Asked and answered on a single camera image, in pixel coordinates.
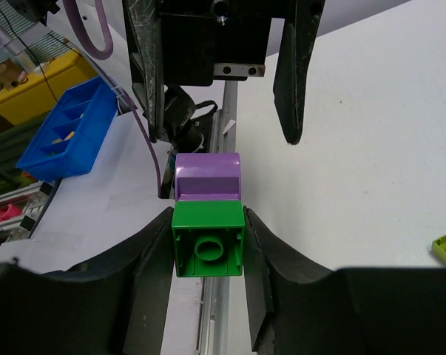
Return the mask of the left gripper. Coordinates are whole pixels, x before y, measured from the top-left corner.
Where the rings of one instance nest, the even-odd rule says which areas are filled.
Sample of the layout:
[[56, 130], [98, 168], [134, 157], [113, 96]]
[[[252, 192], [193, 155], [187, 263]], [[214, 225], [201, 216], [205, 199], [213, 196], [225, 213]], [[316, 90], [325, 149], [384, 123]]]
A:
[[123, 0], [132, 91], [151, 142], [169, 141], [165, 85], [207, 87], [262, 77], [271, 21], [285, 18], [274, 75], [274, 105], [287, 143], [303, 132], [308, 66], [324, 1]]

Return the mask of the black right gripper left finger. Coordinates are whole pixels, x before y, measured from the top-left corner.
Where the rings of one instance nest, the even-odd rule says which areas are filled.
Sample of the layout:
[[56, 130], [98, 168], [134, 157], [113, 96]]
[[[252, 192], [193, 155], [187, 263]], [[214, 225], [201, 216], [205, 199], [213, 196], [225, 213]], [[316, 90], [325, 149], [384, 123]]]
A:
[[172, 281], [172, 208], [66, 271], [0, 263], [0, 354], [159, 354]]

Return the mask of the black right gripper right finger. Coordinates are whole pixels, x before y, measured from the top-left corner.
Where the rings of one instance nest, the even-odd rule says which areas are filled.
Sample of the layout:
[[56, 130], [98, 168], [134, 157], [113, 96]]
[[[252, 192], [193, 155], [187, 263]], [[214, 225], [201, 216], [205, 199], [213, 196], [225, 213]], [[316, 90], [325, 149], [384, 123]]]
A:
[[244, 209], [258, 354], [446, 354], [446, 268], [341, 268], [299, 253]]

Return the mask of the green brick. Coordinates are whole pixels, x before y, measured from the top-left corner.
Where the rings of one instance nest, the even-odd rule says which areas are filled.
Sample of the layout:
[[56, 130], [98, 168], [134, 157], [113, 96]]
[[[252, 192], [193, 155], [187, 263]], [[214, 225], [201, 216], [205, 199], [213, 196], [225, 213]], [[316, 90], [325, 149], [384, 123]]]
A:
[[172, 216], [176, 275], [240, 276], [245, 226], [239, 200], [177, 201]]

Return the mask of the purple curved brick with print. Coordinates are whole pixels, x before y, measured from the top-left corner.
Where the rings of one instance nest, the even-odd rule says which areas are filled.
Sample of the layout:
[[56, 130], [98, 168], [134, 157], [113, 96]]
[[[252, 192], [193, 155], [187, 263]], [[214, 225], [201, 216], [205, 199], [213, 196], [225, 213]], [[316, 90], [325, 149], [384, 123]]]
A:
[[237, 153], [178, 153], [176, 201], [240, 200], [241, 167]]

